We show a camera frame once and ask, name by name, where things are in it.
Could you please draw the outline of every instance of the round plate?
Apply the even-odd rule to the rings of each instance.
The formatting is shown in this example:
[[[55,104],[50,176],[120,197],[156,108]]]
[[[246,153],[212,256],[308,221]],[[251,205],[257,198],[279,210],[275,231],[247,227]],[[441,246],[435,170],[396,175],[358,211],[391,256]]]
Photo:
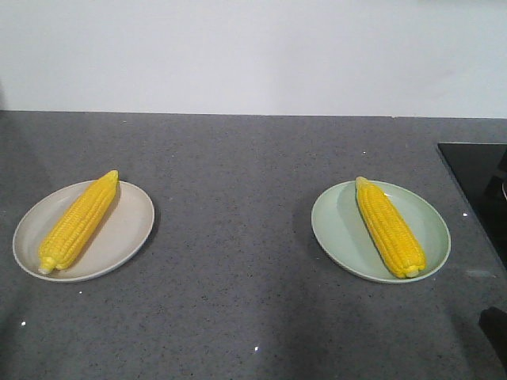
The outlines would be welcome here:
[[[30,209],[13,237],[16,262],[30,275],[47,281],[77,282],[102,276],[135,255],[150,234],[154,207],[150,197],[133,184],[120,181],[119,191],[101,225],[78,259],[65,270],[41,275],[37,250],[63,212],[91,180],[52,193]]]
[[[372,180],[398,208],[426,253],[426,269],[418,277],[399,279],[385,267],[361,218],[356,203],[356,182],[327,189],[317,198],[311,225],[328,255],[347,271],[378,283],[410,283],[438,271],[451,252],[451,236],[438,212],[416,194]]]

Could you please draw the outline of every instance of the yellow corn cob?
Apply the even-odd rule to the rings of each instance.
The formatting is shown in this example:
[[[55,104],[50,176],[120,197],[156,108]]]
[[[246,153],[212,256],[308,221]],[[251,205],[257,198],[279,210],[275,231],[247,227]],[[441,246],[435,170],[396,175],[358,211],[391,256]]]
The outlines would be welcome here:
[[[425,253],[382,189],[356,179],[357,204],[386,267],[398,278],[415,277],[426,268]]]
[[[47,275],[54,268],[69,268],[116,194],[118,171],[111,170],[92,182],[72,203],[39,247],[39,272]]]

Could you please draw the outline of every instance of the glass cooktop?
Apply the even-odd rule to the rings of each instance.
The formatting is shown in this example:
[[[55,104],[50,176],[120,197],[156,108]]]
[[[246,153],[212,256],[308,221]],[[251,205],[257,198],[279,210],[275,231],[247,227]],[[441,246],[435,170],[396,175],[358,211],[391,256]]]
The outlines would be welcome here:
[[[442,142],[440,152],[507,268],[507,144]]]

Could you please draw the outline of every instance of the granite countertop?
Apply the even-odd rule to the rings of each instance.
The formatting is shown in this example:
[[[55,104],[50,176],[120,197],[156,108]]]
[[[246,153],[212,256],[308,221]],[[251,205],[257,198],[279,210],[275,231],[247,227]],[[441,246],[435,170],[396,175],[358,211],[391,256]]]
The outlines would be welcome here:
[[[436,145],[504,143],[507,120],[2,112],[0,130],[2,379],[506,378],[478,326],[507,310],[505,269]],[[155,205],[141,250],[81,283],[23,272],[21,217],[113,168]],[[314,201],[358,175],[440,212],[437,274],[373,283],[320,248]]]

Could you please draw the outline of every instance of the plate rim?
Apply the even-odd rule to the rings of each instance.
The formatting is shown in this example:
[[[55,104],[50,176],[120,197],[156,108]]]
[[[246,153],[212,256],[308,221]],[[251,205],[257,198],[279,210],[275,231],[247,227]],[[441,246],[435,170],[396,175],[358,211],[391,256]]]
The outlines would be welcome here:
[[[375,283],[387,283],[387,284],[398,284],[398,285],[399,284],[404,284],[404,283],[414,283],[414,282],[421,281],[423,279],[426,279],[426,278],[434,275],[436,272],[438,272],[445,265],[445,263],[447,262],[450,254],[451,254],[451,248],[452,248],[451,233],[450,233],[449,228],[447,226],[447,223],[445,222],[445,220],[442,217],[442,215],[440,215],[440,213],[436,210],[436,208],[430,202],[428,202],[427,200],[425,200],[424,198],[422,198],[421,196],[419,196],[415,192],[412,192],[412,191],[408,190],[407,188],[403,188],[402,186],[399,186],[397,184],[391,184],[389,182],[385,182],[385,181],[381,181],[381,180],[369,180],[369,181],[372,182],[372,183],[374,183],[374,184],[386,185],[387,187],[397,188],[398,190],[400,190],[402,192],[406,192],[409,195],[414,196],[415,198],[419,199],[425,206],[429,207],[429,209],[436,215],[436,217],[442,223],[442,226],[444,227],[445,234],[446,234],[446,237],[447,237],[447,243],[448,243],[447,252],[444,254],[444,257],[443,257],[442,261],[434,269],[432,269],[428,273],[425,273],[424,275],[421,275],[421,276],[413,277],[412,279],[398,279],[398,278],[396,278],[394,276],[393,276],[392,279],[384,279],[384,278],[374,277],[374,276],[371,276],[371,275],[366,275],[364,273],[358,272],[357,270],[351,268],[347,264],[344,264],[343,262],[341,262],[338,259],[336,259],[335,257],[333,257],[328,252],[328,250],[326,248],[324,248],[324,245],[321,242],[321,239],[319,238],[318,233],[315,230],[315,223],[314,223],[314,221],[315,221],[315,212],[316,212],[315,208],[316,208],[319,200],[321,200],[326,195],[326,193],[332,192],[335,188],[345,187],[348,184],[355,183],[354,180],[347,180],[345,182],[341,182],[339,184],[335,184],[335,185],[327,188],[326,190],[324,190],[317,197],[317,199],[314,202],[313,207],[311,208],[311,228],[312,228],[312,230],[314,232],[314,236],[317,239],[317,242],[320,245],[320,247],[322,248],[322,250],[326,253],[326,255],[332,261],[334,261],[336,264],[338,264],[339,266],[341,266],[342,268],[344,268],[347,272],[349,272],[349,273],[351,273],[351,274],[353,274],[353,275],[355,275],[357,277],[360,277],[362,279],[366,279],[366,280],[369,280],[369,281],[372,281],[372,282],[375,282]]]
[[[144,190],[142,190],[139,186],[136,186],[135,184],[132,184],[130,182],[126,182],[124,180],[119,180],[118,182],[119,182],[120,186],[127,186],[130,188],[133,188],[134,190],[136,190],[139,194],[141,194],[143,196],[143,198],[148,202],[148,204],[150,206],[150,214],[151,214],[150,222],[149,222],[150,228],[147,231],[146,237],[139,242],[139,244],[135,247],[135,249],[133,249],[133,251],[131,253],[129,253],[127,256],[125,256],[122,260],[119,260],[115,264],[110,265],[107,268],[101,269],[100,271],[91,273],[89,275],[81,275],[79,277],[71,277],[71,278],[47,277],[47,276],[41,275],[39,273],[35,273],[35,272],[30,271],[28,268],[26,268],[23,265],[23,263],[21,263],[18,255],[17,255],[17,252],[16,252],[17,235],[18,235],[19,230],[23,226],[23,223],[30,216],[30,214],[34,210],[36,210],[42,203],[47,202],[48,199],[52,198],[53,196],[57,196],[58,193],[68,191],[69,189],[72,189],[73,187],[78,187],[78,186],[83,186],[85,184],[90,184],[93,181],[95,181],[95,180],[84,180],[84,181],[78,182],[76,184],[70,184],[68,186],[60,188],[60,189],[48,194],[47,196],[45,196],[44,198],[42,198],[41,200],[36,202],[32,207],[30,207],[30,209],[28,211],[26,211],[26,213],[20,219],[19,223],[16,226],[16,229],[14,230],[13,240],[12,240],[12,250],[13,250],[13,256],[14,256],[15,261],[21,267],[21,269],[23,269],[26,273],[28,273],[29,275],[36,277],[38,279],[45,279],[46,281],[50,281],[53,283],[77,283],[77,282],[87,281],[90,279],[96,279],[97,277],[104,276],[104,275],[114,271],[115,269],[119,268],[120,266],[125,264],[127,261],[129,261],[141,249],[141,247],[146,242],[148,237],[151,235],[151,232],[153,230],[154,218],[155,218],[154,204],[153,204],[153,201],[151,200],[150,196]]]

